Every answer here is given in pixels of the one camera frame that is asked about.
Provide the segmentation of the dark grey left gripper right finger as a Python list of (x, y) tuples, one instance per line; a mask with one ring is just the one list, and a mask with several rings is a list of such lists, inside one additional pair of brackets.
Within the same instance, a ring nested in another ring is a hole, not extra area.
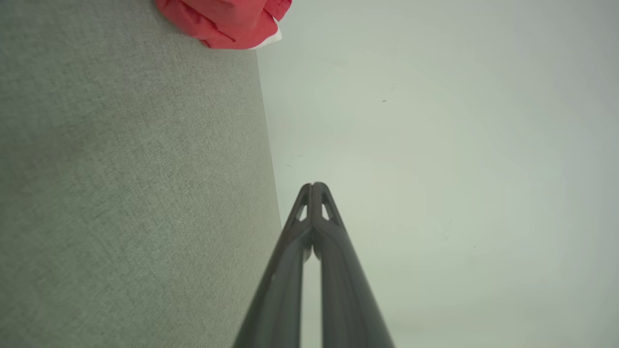
[(314, 183), (314, 253), (321, 262), (324, 348), (393, 348), (387, 325), (325, 183)]

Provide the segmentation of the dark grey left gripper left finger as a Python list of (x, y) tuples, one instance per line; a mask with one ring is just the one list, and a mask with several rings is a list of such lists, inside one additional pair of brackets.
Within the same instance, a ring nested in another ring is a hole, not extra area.
[(234, 341), (235, 348), (298, 348), (301, 338), (303, 267), (311, 252), (312, 184), (300, 188), (252, 302)]

